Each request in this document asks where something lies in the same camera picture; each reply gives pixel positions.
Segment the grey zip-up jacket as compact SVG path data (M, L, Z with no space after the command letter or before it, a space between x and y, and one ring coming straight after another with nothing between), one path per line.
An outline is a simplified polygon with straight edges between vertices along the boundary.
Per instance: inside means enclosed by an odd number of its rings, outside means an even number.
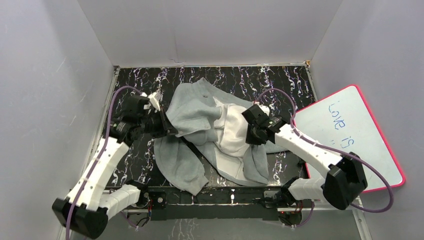
M248 124L242 113L253 102L220 90L201 78L179 84L166 111L176 135L157 138L154 156L162 175L176 188L197 195L208 183L193 144L219 175L237 185L266 186L268 154L284 148L267 142L246 143Z

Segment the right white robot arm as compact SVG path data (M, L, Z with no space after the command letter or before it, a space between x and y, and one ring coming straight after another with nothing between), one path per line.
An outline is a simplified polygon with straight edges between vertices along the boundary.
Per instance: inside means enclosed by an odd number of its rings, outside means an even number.
M336 153L319 147L317 141L301 133L292 121L268 116L257 104L242 116L247 122L246 143L267 142L283 147L315 168L319 178L293 177L271 197L275 203L295 207L302 200L319 200L345 210L367 187L363 165L357 155Z

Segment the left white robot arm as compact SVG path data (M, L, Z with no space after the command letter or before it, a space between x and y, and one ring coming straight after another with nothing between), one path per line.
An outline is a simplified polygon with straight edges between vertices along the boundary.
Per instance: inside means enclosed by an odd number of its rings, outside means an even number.
M143 183L128 180L109 194L104 190L120 160L142 135L159 138L177 133L160 105L161 97L158 91L131 95L124 100L118 117L108 118L107 135L100 139L96 156L66 197L56 198L52 204L52 211L63 227L97 239L108 221L127 207L152 209L161 195L149 193Z

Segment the pink-framed whiteboard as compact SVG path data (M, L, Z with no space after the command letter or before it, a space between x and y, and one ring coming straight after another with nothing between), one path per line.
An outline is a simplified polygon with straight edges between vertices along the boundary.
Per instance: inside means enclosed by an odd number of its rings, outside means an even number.
M322 145L357 154L391 187L405 183L405 174L357 85L351 84L297 111L294 124Z

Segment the aluminium table frame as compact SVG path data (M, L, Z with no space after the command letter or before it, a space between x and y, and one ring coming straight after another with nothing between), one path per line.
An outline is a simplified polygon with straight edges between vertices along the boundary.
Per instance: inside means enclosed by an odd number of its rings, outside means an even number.
M219 67L140 67L121 68L117 73L116 88L122 92L114 102L115 111L121 110L124 98L131 87L143 92L159 90L161 102L167 108L178 85L206 79L214 87L244 100L254 100L265 93L263 100L273 114L289 117L292 113L291 95L297 109L303 109L316 101L305 64L283 66L219 66ZM278 190L294 176L306 177L308 167L293 153L280 152L267 155L268 184L265 187L244 187L220 176L203 157L199 162L205 169L208 183L193 196L173 187L161 174L155 160L154 140L146 135L134 142L114 170L106 185L106 191L117 190L125 182L135 180L148 187L148 193L163 201L154 200L152 221L185 219L196 223L200 219L263 219L279 220L275 209L256 204L264 191Z

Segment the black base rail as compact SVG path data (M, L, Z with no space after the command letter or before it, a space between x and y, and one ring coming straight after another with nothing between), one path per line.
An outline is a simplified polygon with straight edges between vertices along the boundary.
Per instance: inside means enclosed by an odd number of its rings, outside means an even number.
M154 221L176 219L262 219L277 221L282 212L309 210L312 202L287 206L284 203L266 202L266 193L279 191L279 187L206 187L197 195L175 187L149 187Z

